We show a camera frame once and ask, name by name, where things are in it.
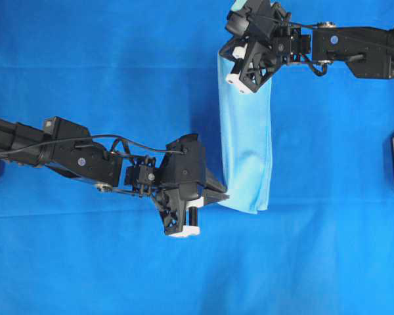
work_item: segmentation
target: black cable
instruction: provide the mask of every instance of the black cable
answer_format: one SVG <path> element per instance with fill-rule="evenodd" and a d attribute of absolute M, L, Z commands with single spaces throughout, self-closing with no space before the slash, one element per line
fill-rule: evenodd
<path fill-rule="evenodd" d="M 322 71 L 320 71 L 314 67 L 314 63 L 309 59 L 306 54 L 303 54 L 302 57 L 305 59 L 305 62 L 308 65 L 309 69 L 311 69 L 315 75 L 322 77 L 327 74 L 327 64 L 322 64 Z"/>
<path fill-rule="evenodd" d="M 9 151 L 0 151 L 0 156 L 7 156 L 9 154 L 16 154 L 23 152 L 25 150 L 29 150 L 32 148 L 37 148 L 39 146 L 46 146 L 48 144 L 58 144 L 58 143 L 63 143 L 63 142 L 72 142 L 72 141 L 84 141 L 84 140 L 92 140 L 92 139 L 97 139 L 97 138 L 117 138 L 121 139 L 121 141 L 126 141 L 134 146 L 138 146 L 139 148 L 151 151 L 151 152 L 156 152 L 156 153 L 170 153 L 170 154 L 184 154 L 182 151 L 175 151 L 175 150 L 158 150 L 158 149 L 153 149 L 148 146 L 145 146 L 143 144 L 140 144 L 138 142 L 129 140 L 127 138 L 123 138 L 122 136 L 117 136 L 117 135 L 96 135 L 96 136 L 83 136 L 83 137 L 78 137 L 78 138 L 68 138 L 68 139 L 58 139 L 58 140 L 51 140 L 51 141 L 45 141 L 37 144 L 32 144 L 31 146 L 25 146 L 20 149 L 16 150 L 9 150 Z"/>
<path fill-rule="evenodd" d="M 323 33 L 327 32 L 326 30 L 323 30 L 323 29 L 319 28 L 318 26 L 314 27 L 314 26 L 300 24 L 300 23 L 296 23 L 296 22 L 286 22 L 286 21 L 282 21 L 282 20 L 280 20 L 278 18 L 271 18 L 270 16 L 265 16 L 265 15 L 257 15 L 257 14 L 251 14 L 251 15 L 259 16 L 261 18 L 266 18 L 268 20 L 272 20 L 272 21 L 275 21 L 275 22 L 278 22 L 278 23 L 281 23 L 281 24 L 295 25 L 295 26 L 299 26 L 300 28 L 307 28 L 309 30 L 317 30 L 317 31 L 323 32 Z M 374 43 L 374 42 L 371 42 L 371 41 L 365 41 L 363 39 L 359 39 L 359 38 L 352 37 L 352 36 L 347 36 L 347 35 L 343 35 L 343 36 L 348 38 L 348 39 L 351 39 L 353 41 L 358 41 L 359 43 L 362 43 L 362 44 L 377 46 L 377 47 L 381 47 L 383 49 L 387 49 L 389 51 L 393 51 L 394 52 L 394 47 L 390 47 L 390 46 L 387 46 L 387 45 L 382 45 L 382 44 L 379 44 L 379 43 Z"/>

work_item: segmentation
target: blue fabric surface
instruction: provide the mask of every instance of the blue fabric surface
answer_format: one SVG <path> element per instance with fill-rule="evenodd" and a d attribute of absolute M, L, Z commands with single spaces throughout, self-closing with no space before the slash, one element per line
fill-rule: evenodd
<path fill-rule="evenodd" d="M 221 204 L 257 214 L 267 210 L 273 168 L 271 80 L 258 93 L 242 95 L 225 80 L 233 65 L 218 56 L 223 172 L 230 195 Z"/>
<path fill-rule="evenodd" d="M 0 117 L 157 147 L 199 132 L 221 177 L 231 4 L 0 0 Z M 297 22 L 394 26 L 394 1 L 282 5 Z M 6 165 L 0 314 L 394 314 L 394 80 L 285 67 L 271 115 L 269 210 L 205 208 L 198 238 L 163 237 L 148 200 Z"/>

